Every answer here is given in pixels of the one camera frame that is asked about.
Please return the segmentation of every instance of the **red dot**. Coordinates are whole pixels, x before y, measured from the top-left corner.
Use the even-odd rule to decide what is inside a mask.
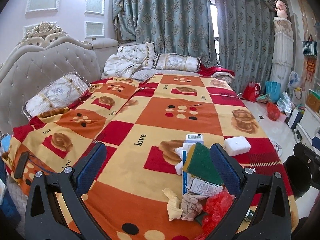
[[[172,240],[189,240],[186,236],[175,236],[172,238]]]

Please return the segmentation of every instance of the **window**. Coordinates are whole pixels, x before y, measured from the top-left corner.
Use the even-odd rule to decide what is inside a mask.
[[[215,0],[210,0],[210,9],[211,9],[211,18],[212,18],[212,23],[213,23],[213,33],[214,33],[214,43],[216,47],[216,53],[217,53],[217,60],[218,63],[220,61],[219,59],[219,33],[218,33],[218,11],[216,7],[216,2]]]

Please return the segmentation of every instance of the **silver screw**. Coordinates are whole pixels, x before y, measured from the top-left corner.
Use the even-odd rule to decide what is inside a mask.
[[[64,169],[64,172],[65,173],[70,173],[72,171],[72,167],[66,167],[65,169]]]
[[[244,172],[245,173],[248,173],[248,174],[252,174],[253,173],[253,170],[251,168],[245,168],[244,169]]]
[[[275,172],[275,176],[280,179],[281,178],[281,174],[279,172]]]
[[[40,176],[42,176],[42,171],[37,171],[36,172],[36,177],[39,178]]]

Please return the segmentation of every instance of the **pink pig plush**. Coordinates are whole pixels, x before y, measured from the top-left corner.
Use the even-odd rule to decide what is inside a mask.
[[[284,19],[288,19],[288,15],[286,13],[287,11],[287,7],[284,4],[284,2],[278,0],[276,1],[276,9],[275,11],[277,12],[278,17],[284,18]]]

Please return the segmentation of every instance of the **tiled floor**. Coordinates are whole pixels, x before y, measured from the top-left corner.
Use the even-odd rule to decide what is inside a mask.
[[[265,104],[252,103],[245,100],[243,100],[243,103],[251,111],[267,136],[282,147],[281,161],[284,162],[290,155],[293,155],[293,147],[296,141],[288,125],[279,120],[275,122],[270,120]],[[319,190],[311,187],[303,197],[296,200],[299,218],[309,215],[318,194]]]

